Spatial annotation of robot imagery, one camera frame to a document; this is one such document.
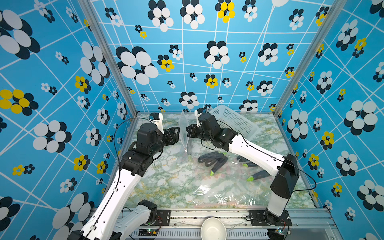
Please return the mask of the eggplant with green stem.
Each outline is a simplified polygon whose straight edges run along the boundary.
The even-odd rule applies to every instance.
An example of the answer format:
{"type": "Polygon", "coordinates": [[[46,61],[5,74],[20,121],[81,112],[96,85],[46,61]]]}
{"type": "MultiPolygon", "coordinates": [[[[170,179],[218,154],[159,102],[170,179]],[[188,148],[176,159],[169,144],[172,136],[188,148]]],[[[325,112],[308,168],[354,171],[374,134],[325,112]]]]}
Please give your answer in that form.
{"type": "Polygon", "coordinates": [[[267,178],[269,176],[270,176],[270,174],[267,171],[265,171],[265,170],[259,171],[255,174],[253,174],[252,176],[248,177],[247,182],[252,182],[252,181],[264,179],[264,178],[267,178]]]}

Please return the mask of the clear pink-dotted zip bag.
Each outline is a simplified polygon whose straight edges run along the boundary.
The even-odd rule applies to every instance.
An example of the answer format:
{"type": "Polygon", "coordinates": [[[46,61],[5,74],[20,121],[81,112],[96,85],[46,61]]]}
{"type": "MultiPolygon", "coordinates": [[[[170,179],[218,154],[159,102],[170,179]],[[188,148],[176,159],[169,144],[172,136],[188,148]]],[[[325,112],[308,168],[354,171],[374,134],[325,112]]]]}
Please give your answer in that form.
{"type": "Polygon", "coordinates": [[[244,179],[241,181],[240,187],[244,193],[241,193],[241,200],[239,200],[239,205],[243,206],[265,206],[268,204],[270,197],[272,195],[272,190],[270,185],[274,178],[270,175],[267,178],[247,182],[247,178],[253,174],[263,171],[260,166],[258,167],[244,167],[243,162],[250,162],[248,159],[237,155],[236,160],[239,164],[241,173],[245,174],[244,179]]]}

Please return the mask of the dark purple eggplant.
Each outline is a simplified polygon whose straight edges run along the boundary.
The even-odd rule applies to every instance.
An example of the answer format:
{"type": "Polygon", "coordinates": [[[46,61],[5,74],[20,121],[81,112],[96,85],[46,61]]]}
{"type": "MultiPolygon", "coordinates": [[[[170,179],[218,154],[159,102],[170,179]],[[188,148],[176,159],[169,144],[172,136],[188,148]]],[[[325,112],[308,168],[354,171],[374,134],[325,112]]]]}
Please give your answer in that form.
{"type": "Polygon", "coordinates": [[[253,162],[243,162],[243,166],[244,167],[258,167],[257,164],[253,163],[253,162]]]}

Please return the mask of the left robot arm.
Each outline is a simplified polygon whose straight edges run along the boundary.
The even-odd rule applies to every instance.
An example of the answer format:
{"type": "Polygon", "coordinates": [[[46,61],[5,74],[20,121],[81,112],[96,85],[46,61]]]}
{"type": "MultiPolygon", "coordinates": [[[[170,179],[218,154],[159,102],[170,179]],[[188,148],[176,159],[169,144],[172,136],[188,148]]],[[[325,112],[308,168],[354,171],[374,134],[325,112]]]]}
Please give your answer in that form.
{"type": "Polygon", "coordinates": [[[142,224],[153,222],[157,205],[143,200],[135,210],[120,218],[124,205],[165,146],[179,141],[180,128],[163,129],[161,121],[142,124],[137,140],[119,161],[119,171],[100,206],[85,226],[70,233],[70,240],[125,240],[142,224]]]}

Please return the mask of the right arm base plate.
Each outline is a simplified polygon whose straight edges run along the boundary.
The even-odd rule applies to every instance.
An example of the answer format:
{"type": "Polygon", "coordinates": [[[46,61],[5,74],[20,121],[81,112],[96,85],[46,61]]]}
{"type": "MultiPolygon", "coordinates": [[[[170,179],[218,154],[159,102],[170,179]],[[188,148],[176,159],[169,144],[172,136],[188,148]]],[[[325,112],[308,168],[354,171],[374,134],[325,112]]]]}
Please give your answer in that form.
{"type": "Polygon", "coordinates": [[[288,211],[284,210],[280,217],[276,217],[265,210],[250,210],[246,220],[254,227],[291,227],[292,221],[288,211]]]}

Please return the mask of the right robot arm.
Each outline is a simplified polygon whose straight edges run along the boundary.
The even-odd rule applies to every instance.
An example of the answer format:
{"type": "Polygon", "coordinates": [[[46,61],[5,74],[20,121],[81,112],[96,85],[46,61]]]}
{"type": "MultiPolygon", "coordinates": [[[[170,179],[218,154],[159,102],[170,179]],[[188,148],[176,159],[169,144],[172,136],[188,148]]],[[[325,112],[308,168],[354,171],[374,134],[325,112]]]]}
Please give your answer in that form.
{"type": "Polygon", "coordinates": [[[296,158],[291,154],[275,154],[246,140],[231,128],[221,128],[215,116],[203,109],[196,110],[195,116],[197,122],[186,128],[189,138],[211,142],[218,149],[244,157],[274,177],[264,219],[268,225],[276,226],[282,220],[300,177],[296,158]]]}

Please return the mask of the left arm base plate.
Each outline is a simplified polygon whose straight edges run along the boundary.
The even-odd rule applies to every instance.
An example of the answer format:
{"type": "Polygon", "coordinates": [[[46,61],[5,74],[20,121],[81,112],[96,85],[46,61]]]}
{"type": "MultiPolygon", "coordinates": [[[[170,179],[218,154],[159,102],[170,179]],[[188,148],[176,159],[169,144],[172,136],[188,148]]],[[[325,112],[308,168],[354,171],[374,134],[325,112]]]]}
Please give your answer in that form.
{"type": "Polygon", "coordinates": [[[169,226],[171,219],[171,210],[157,210],[156,214],[150,214],[149,220],[142,226],[169,226]]]}

